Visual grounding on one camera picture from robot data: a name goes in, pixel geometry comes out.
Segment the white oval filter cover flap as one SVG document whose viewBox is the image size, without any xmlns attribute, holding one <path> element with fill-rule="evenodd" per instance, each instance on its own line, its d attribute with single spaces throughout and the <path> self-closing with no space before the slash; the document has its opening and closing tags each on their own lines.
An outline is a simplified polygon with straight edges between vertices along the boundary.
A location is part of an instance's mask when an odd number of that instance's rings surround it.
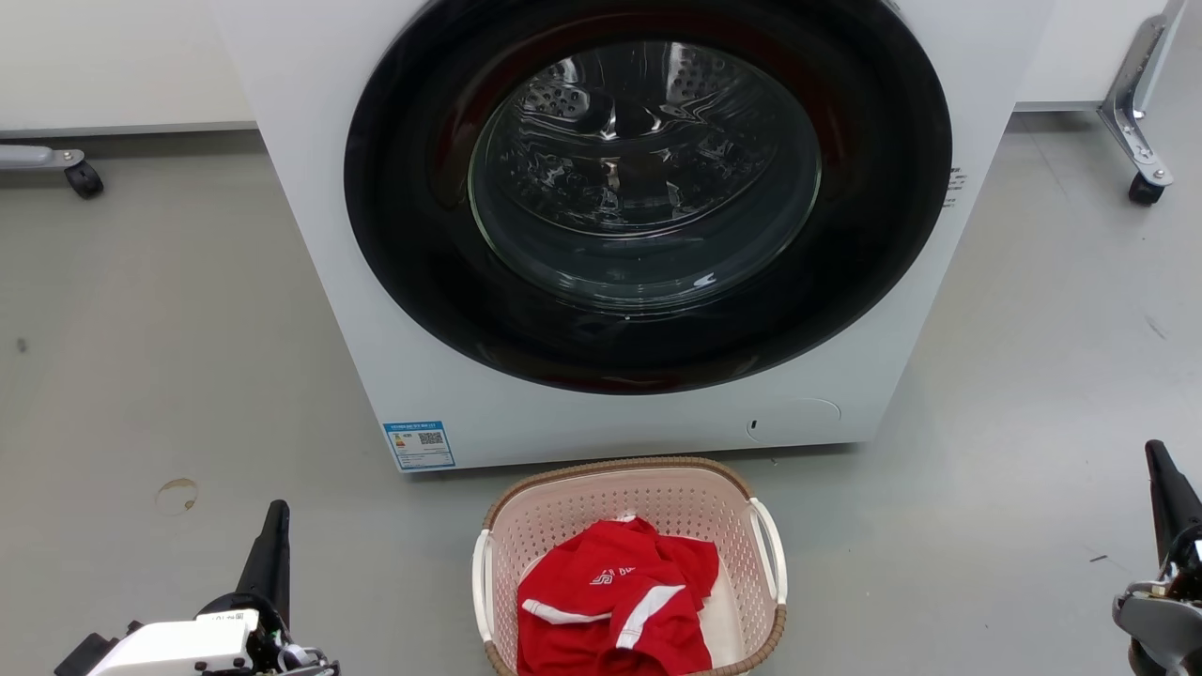
<svg viewBox="0 0 1202 676">
<path fill-rule="evenodd" d="M 841 440 L 841 411 L 819 398 L 786 401 L 754 414 L 746 435 L 763 446 L 795 447 Z"/>
</svg>

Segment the grey metal frame leg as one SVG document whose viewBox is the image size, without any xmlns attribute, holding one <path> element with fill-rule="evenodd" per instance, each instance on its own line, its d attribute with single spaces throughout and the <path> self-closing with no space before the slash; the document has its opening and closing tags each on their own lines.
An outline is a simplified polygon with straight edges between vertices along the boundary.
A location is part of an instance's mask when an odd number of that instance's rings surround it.
<svg viewBox="0 0 1202 676">
<path fill-rule="evenodd" d="M 1168 188 L 1176 180 L 1164 165 L 1139 124 L 1146 120 L 1148 102 L 1159 77 L 1160 65 L 1176 37 L 1188 0 L 1166 0 L 1160 13 L 1147 17 L 1133 34 L 1115 81 L 1109 85 L 1097 115 L 1124 150 L 1136 174 Z"/>
<path fill-rule="evenodd" d="M 85 154 L 78 149 L 0 143 L 0 172 L 69 170 L 81 164 L 85 164 Z"/>
</svg>

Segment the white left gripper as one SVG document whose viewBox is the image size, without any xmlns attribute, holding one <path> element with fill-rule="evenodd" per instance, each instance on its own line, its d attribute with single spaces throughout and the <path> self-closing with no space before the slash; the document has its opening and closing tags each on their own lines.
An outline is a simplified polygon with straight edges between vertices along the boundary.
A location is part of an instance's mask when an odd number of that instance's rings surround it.
<svg viewBox="0 0 1202 676">
<path fill-rule="evenodd" d="M 270 603 L 291 628 L 288 504 L 270 502 L 240 573 L 237 594 Z M 343 676 L 321 650 L 292 641 L 274 612 L 252 607 L 141 625 L 107 651 L 89 676 Z"/>
</svg>

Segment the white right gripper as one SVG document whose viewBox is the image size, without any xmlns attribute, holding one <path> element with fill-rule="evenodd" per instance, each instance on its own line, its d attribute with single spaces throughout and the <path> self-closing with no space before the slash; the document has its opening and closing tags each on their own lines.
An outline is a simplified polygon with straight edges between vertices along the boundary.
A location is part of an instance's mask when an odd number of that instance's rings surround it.
<svg viewBox="0 0 1202 676">
<path fill-rule="evenodd" d="M 1202 676 L 1202 498 L 1164 441 L 1146 441 L 1160 577 L 1115 595 L 1133 676 Z"/>
</svg>

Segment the white partition board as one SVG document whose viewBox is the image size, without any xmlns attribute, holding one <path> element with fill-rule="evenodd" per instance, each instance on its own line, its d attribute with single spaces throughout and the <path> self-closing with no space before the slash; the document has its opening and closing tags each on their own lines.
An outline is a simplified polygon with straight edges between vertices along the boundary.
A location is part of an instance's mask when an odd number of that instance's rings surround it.
<svg viewBox="0 0 1202 676">
<path fill-rule="evenodd" d="M 207 0 L 0 0 L 0 138 L 254 125 Z"/>
<path fill-rule="evenodd" d="M 1172 0 L 1055 0 L 1039 51 L 1019 85 L 1017 113 L 1095 109 L 1139 26 Z"/>
</svg>

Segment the pink perforated laundry basket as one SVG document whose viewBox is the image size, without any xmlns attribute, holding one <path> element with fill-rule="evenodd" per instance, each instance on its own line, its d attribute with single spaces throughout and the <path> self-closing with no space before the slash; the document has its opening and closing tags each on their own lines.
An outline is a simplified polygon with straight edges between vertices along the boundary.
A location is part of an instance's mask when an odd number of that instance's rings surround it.
<svg viewBox="0 0 1202 676">
<path fill-rule="evenodd" d="M 742 662 L 702 676 L 744 676 L 776 650 L 787 622 L 787 565 L 776 522 L 738 472 L 700 457 L 613 459 L 512 484 L 484 515 L 471 589 L 484 656 L 516 672 L 516 587 L 547 552 L 600 518 L 645 518 L 662 534 L 713 542 L 734 586 Z"/>
</svg>

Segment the red shirt with white stripes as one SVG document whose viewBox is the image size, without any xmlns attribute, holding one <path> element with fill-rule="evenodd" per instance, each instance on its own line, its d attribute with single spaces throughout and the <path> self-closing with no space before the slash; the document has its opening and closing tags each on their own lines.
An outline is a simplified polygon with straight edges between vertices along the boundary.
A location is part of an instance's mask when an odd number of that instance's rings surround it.
<svg viewBox="0 0 1202 676">
<path fill-rule="evenodd" d="M 519 676 L 688 676 L 714 662 L 701 612 L 718 547 L 645 518 L 600 518 L 516 587 Z"/>
</svg>

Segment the blue energy label sticker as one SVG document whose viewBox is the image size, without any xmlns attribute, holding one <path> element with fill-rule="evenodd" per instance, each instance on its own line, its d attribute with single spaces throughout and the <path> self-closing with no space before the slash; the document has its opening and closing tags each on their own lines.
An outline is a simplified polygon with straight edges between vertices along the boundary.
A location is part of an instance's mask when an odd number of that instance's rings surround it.
<svg viewBox="0 0 1202 676">
<path fill-rule="evenodd" d="M 454 453 L 441 421 L 386 422 L 385 438 L 400 472 L 440 472 L 456 468 Z"/>
</svg>

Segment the white front-load washing machine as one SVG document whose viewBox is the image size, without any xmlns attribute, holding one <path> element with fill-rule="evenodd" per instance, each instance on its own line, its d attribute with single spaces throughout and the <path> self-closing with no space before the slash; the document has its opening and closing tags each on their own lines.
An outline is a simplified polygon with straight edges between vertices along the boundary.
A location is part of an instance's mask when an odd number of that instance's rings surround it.
<svg viewBox="0 0 1202 676">
<path fill-rule="evenodd" d="M 456 352 L 401 312 L 349 227 L 349 121 L 379 58 L 430 0 L 210 1 L 385 445 L 383 423 L 441 421 L 454 469 L 770 447 L 746 435 L 746 421 L 801 398 L 840 409 L 841 440 L 829 444 L 871 439 L 1052 12 L 1051 0 L 887 0 L 950 79 L 950 168 L 966 172 L 958 204 L 941 206 L 914 266 L 847 330 L 780 367 L 713 389 L 601 395 Z"/>
</svg>

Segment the black round glass washer door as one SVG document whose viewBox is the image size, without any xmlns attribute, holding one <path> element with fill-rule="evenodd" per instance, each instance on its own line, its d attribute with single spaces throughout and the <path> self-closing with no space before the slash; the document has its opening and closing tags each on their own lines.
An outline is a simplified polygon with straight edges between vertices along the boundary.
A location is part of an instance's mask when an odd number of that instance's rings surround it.
<svg viewBox="0 0 1202 676">
<path fill-rule="evenodd" d="M 401 312 L 486 367 L 713 389 L 902 281 L 952 103 L 887 0 L 430 0 L 349 121 L 349 227 Z"/>
</svg>

